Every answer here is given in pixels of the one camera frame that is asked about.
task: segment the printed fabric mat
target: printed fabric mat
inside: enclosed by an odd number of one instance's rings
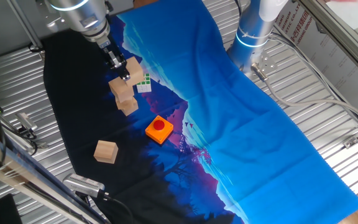
[[[117,75],[96,44],[66,31],[44,40],[44,80],[77,174],[106,186],[136,223],[337,223],[358,197],[281,108],[227,56],[200,0],[159,2],[112,17],[126,58],[151,76],[139,109],[117,110]],[[157,116],[174,125],[159,145],[145,135]],[[116,163],[93,157],[116,142]],[[96,202],[113,223],[129,223],[114,202]]]

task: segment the stacked wooden blocks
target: stacked wooden blocks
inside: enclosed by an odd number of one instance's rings
[[[130,115],[139,107],[134,98],[133,86],[144,80],[143,69],[135,57],[127,59],[127,70],[131,78],[127,81],[117,77],[109,82],[110,89],[116,97],[117,108],[124,112],[125,116]]]

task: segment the wooden block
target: wooden block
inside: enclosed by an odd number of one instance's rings
[[[116,100],[120,103],[130,100],[134,95],[134,88],[132,86],[127,86],[125,81],[120,77],[117,77],[109,82],[110,89]]]
[[[135,57],[127,59],[127,70],[131,78],[126,81],[127,86],[133,86],[143,81],[143,69]]]
[[[116,103],[117,103],[117,108],[119,109],[119,110],[128,110],[128,109],[131,109],[133,106],[134,106],[134,101],[136,101],[135,100],[135,98],[134,97],[132,97],[130,100],[126,100],[126,101],[124,101],[124,102],[120,102],[120,101],[118,101],[117,100],[117,98],[116,98]]]
[[[125,116],[128,116],[131,113],[135,112],[137,109],[139,109],[139,106],[137,105],[137,101],[135,100],[135,98],[133,100],[134,100],[133,107],[131,107],[129,109],[122,110],[122,112],[124,112]]]
[[[98,145],[96,146],[96,150],[94,151],[93,157],[98,162],[107,162],[114,164],[116,161],[118,152],[117,144],[114,142],[107,141],[98,141]]]

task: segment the blue cloth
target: blue cloth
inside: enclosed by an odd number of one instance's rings
[[[159,0],[119,18],[124,55],[140,57],[188,102],[183,127],[187,120],[192,129],[184,133],[208,150],[203,167],[219,181],[226,210],[244,223],[288,224],[337,223],[358,209],[303,133],[230,61],[201,1]]]

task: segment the metal bar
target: metal bar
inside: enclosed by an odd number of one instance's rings
[[[0,143],[0,158],[2,157],[1,149],[2,144]],[[17,156],[15,152],[7,149],[5,166],[0,168],[0,180],[74,222],[107,223],[100,215],[95,215],[96,212],[92,213],[91,208],[84,202],[83,204],[78,203],[70,195],[53,185],[37,171],[36,164],[27,163],[25,158],[25,154]],[[37,192],[36,189],[42,189],[47,194],[42,193],[40,190]]]
[[[324,27],[330,38],[358,66],[358,34],[356,30],[343,26],[339,22],[340,19],[333,16],[334,13],[323,0],[299,0],[298,2],[310,13],[313,19],[316,19],[318,24]]]
[[[16,15],[17,19],[19,20],[20,24],[22,24],[24,31],[29,36],[34,47],[41,49],[43,47],[41,40],[38,38],[37,33],[35,32],[34,28],[31,26],[30,21],[25,16],[20,5],[17,3],[16,0],[7,0],[7,2],[10,5],[10,7],[12,8],[12,10],[13,10],[14,14]]]

